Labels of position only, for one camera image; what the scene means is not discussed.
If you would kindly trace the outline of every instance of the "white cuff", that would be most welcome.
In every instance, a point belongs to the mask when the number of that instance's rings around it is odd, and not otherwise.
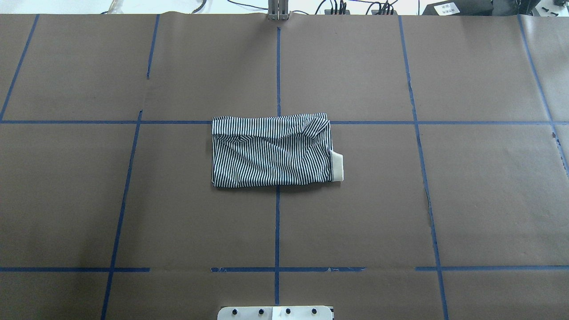
[[[344,156],[330,150],[332,155],[332,181],[344,181]]]

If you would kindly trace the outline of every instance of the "striped shirt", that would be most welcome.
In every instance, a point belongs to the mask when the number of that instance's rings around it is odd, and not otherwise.
[[[239,188],[342,181],[325,113],[272,118],[215,117],[215,187]]]

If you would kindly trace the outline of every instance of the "grid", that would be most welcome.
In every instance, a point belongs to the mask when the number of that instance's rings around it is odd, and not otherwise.
[[[211,121],[204,121],[204,120],[192,120],[192,121],[161,121],[161,120],[142,120],[143,111],[140,111],[138,114],[138,118],[136,120],[124,120],[124,121],[107,121],[107,120],[85,120],[85,121],[75,121],[75,120],[4,120],[3,116],[4,113],[9,106],[10,96],[14,85],[18,78],[18,73],[20,68],[24,62],[24,58],[27,52],[27,49],[32,41],[32,36],[34,34],[34,30],[36,28],[38,19],[40,18],[39,15],[35,16],[34,23],[31,27],[28,39],[26,41],[26,45],[18,62],[18,66],[14,73],[14,77],[12,79],[11,85],[7,92],[2,110],[0,112],[0,124],[130,124],[136,125],[133,144],[130,152],[130,159],[129,159],[129,166],[126,176],[125,187],[122,196],[122,203],[121,209],[119,212],[118,218],[118,225],[116,230],[116,235],[114,238],[114,245],[113,245],[113,253],[111,257],[111,263],[108,268],[61,268],[61,267],[49,267],[49,268],[36,268],[36,267],[5,267],[0,268],[0,272],[95,272],[95,273],[107,273],[108,280],[107,286],[105,290],[104,296],[104,304],[103,309],[101,312],[101,319],[105,319],[106,317],[106,310],[108,307],[109,296],[112,289],[112,282],[113,282],[113,274],[115,272],[150,272],[150,268],[118,268],[116,267],[116,257],[119,245],[119,239],[121,235],[122,229],[122,222],[123,217],[125,214],[125,207],[126,207],[126,198],[130,186],[130,177],[133,170],[133,161],[135,157],[135,151],[137,147],[137,140],[139,130],[141,125],[152,125],[152,124],[172,124],[172,125],[204,125],[204,124],[211,124]],[[152,35],[152,43],[150,48],[149,54],[149,62],[148,62],[148,70],[147,70],[147,79],[150,78],[150,71],[151,71],[151,64],[152,64],[152,56],[154,53],[154,46],[156,42],[156,34],[159,27],[159,19],[160,15],[156,15],[154,32]],[[545,107],[545,111],[547,114],[548,121],[419,121],[417,116],[417,109],[415,106],[415,97],[413,94],[413,88],[411,86],[411,72],[409,61],[407,58],[407,49],[405,44],[405,35],[403,33],[403,22],[402,18],[398,17],[399,19],[399,30],[401,33],[401,45],[403,51],[403,58],[405,61],[405,68],[406,68],[406,77],[407,77],[407,84],[409,86],[409,98],[412,106],[412,113],[413,113],[413,121],[331,121],[332,125],[408,125],[413,126],[415,130],[415,136],[417,139],[417,149],[419,155],[419,161],[421,166],[422,172],[422,179],[423,179],[423,186],[424,190],[427,195],[428,201],[428,214],[431,220],[431,238],[432,238],[432,246],[434,249],[434,256],[435,256],[435,264],[436,266],[418,266],[415,268],[417,272],[436,272],[438,277],[439,283],[439,290],[440,290],[440,300],[442,304],[442,310],[444,319],[448,319],[448,310],[447,310],[447,299],[445,294],[445,287],[444,287],[444,280],[443,280],[443,272],[469,272],[469,271],[503,271],[503,270],[569,270],[569,265],[517,265],[517,266],[442,266],[439,257],[439,248],[438,242],[436,237],[436,228],[435,228],[435,214],[432,204],[431,204],[431,196],[429,192],[429,185],[428,185],[428,178],[427,178],[427,171],[424,163],[424,155],[423,155],[423,147],[420,137],[419,126],[420,125],[545,125],[550,126],[552,132],[556,137],[558,137],[556,132],[556,125],[568,125],[569,121],[553,121],[551,112],[549,110],[549,106],[547,104],[547,100],[543,93],[542,85],[539,80],[538,74],[535,70],[535,66],[533,63],[533,59],[531,57],[531,53],[527,46],[526,35],[523,29],[523,23],[520,16],[518,16],[518,23],[519,23],[519,30],[522,35],[523,44],[525,47],[525,52],[531,66],[531,70],[533,72],[536,85],[539,89],[541,99],[543,105]],[[276,30],[276,37],[277,37],[277,47],[276,47],[276,55],[277,55],[277,69],[276,69],[276,86],[277,86],[277,96],[276,96],[276,114],[277,116],[281,116],[281,28],[277,27]],[[564,156],[563,147],[559,138],[556,139],[556,145],[559,151],[560,158],[563,162],[563,166],[565,169],[565,173],[569,177],[569,166],[567,165],[567,160]],[[276,305],[279,305],[279,274],[280,272],[363,272],[366,267],[364,266],[323,266],[323,267],[282,267],[280,266],[280,207],[281,207],[281,188],[277,186],[275,188],[275,256],[274,267],[221,267],[221,268],[211,268],[212,273],[232,273],[232,272],[269,272],[274,273],[274,301]]]

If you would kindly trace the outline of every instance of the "black box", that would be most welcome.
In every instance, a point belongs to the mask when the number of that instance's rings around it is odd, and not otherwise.
[[[456,6],[459,12],[439,14],[435,7],[445,4],[450,5],[450,10]],[[423,15],[492,15],[492,10],[494,10],[494,6],[490,0],[451,0],[427,5],[423,11]]]

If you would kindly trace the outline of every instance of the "metal bracket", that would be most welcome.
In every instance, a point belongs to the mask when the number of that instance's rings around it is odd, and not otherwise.
[[[334,308],[326,306],[223,307],[217,320],[333,320]]]
[[[269,0],[269,20],[288,20],[288,0]]]

